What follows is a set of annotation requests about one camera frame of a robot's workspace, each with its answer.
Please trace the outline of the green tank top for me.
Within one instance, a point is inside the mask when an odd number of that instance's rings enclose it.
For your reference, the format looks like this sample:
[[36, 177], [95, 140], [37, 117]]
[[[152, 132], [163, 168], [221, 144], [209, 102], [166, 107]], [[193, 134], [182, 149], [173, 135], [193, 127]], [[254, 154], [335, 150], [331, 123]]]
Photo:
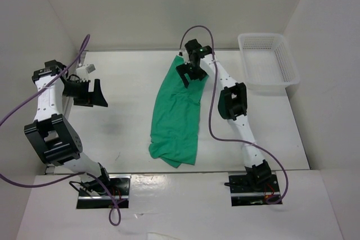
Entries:
[[201, 98], [206, 79], [185, 87], [176, 71], [184, 60], [176, 56], [157, 93], [152, 114], [150, 145], [153, 159], [173, 168], [194, 165], [197, 156]]

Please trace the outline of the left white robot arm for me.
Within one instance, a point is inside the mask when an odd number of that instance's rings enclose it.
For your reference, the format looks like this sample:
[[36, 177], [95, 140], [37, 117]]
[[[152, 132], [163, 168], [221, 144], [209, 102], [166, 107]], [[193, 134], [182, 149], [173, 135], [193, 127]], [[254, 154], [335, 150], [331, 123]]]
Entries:
[[107, 194], [112, 181], [106, 169], [83, 152], [80, 136], [63, 114], [62, 100], [73, 99], [76, 106], [107, 107], [99, 79], [90, 81], [93, 64], [80, 65], [75, 75], [61, 74], [65, 66], [48, 61], [33, 73], [32, 81], [39, 92], [37, 113], [31, 124], [24, 127], [28, 141], [46, 165], [61, 166], [72, 173], [81, 173], [80, 183], [89, 192]]

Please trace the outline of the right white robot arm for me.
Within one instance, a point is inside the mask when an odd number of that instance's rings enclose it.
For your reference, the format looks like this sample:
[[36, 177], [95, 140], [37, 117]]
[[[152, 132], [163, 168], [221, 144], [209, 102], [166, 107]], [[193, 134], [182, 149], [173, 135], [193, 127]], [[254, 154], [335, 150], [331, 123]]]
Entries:
[[247, 89], [237, 82], [224, 67], [216, 62], [211, 46], [203, 47], [196, 39], [188, 41], [179, 52], [184, 63], [176, 71], [188, 88], [191, 81], [202, 81], [206, 76], [214, 79], [214, 87], [219, 90], [218, 112], [237, 131], [243, 142], [242, 155], [246, 171], [245, 179], [236, 183], [240, 188], [260, 192], [266, 187], [272, 172], [260, 149], [248, 121]]

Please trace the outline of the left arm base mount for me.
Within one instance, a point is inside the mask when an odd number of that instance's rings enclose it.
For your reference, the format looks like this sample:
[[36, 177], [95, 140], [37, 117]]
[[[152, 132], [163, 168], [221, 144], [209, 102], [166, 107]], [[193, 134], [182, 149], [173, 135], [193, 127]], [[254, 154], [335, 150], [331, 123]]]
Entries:
[[[114, 205], [110, 196], [100, 185], [96, 185], [96, 188], [101, 188], [101, 193], [97, 193], [86, 189], [80, 181], [69, 181], [69, 184], [77, 192], [77, 209], [111, 209]], [[120, 209], [129, 207], [130, 187], [131, 176], [129, 174], [110, 174], [108, 190]]]

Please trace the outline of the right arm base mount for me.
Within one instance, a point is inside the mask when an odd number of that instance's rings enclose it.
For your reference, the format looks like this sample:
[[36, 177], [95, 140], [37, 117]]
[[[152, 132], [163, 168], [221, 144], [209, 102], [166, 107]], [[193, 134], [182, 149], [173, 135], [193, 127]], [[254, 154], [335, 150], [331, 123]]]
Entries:
[[230, 174], [224, 186], [229, 188], [232, 206], [261, 206], [276, 202], [281, 197], [276, 174], [252, 187], [245, 174]]

